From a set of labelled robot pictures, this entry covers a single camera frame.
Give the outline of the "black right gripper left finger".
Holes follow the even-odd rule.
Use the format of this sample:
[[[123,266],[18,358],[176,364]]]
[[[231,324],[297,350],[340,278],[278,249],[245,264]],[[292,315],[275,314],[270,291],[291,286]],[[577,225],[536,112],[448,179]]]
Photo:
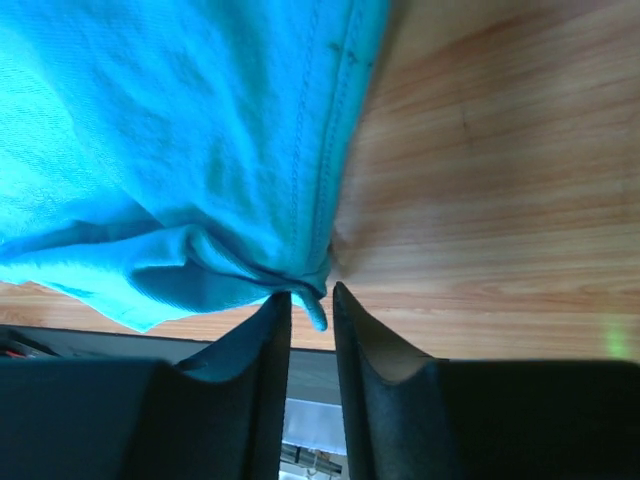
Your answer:
[[[5,479],[275,479],[291,299],[271,296],[196,354],[5,359]]]

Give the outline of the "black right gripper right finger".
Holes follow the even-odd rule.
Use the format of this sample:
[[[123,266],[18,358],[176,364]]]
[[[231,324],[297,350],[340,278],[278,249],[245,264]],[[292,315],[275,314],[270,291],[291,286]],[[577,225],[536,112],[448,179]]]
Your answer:
[[[338,283],[333,321],[354,479],[635,479],[639,367],[429,355]]]

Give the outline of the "light blue t-shirt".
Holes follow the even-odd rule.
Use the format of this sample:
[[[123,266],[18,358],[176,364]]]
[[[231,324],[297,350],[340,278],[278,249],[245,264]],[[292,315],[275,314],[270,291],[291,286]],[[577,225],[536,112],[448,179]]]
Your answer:
[[[385,1],[5,1],[1,278],[139,332],[288,292],[315,328]]]

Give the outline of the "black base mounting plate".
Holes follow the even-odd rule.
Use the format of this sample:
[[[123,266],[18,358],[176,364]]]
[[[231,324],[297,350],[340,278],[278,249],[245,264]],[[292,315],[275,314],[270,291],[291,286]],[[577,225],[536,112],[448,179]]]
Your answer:
[[[3,325],[1,335],[18,334],[61,356],[135,356],[176,363],[209,345],[207,341],[144,335]],[[293,348],[290,353],[287,396],[338,405],[341,403],[336,355],[328,351]]]

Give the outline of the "aluminium frame rail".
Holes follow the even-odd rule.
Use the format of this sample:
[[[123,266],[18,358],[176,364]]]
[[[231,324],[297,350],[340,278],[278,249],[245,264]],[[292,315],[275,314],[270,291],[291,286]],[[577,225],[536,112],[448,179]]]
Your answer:
[[[282,441],[345,456],[347,448],[342,407],[287,398]]]

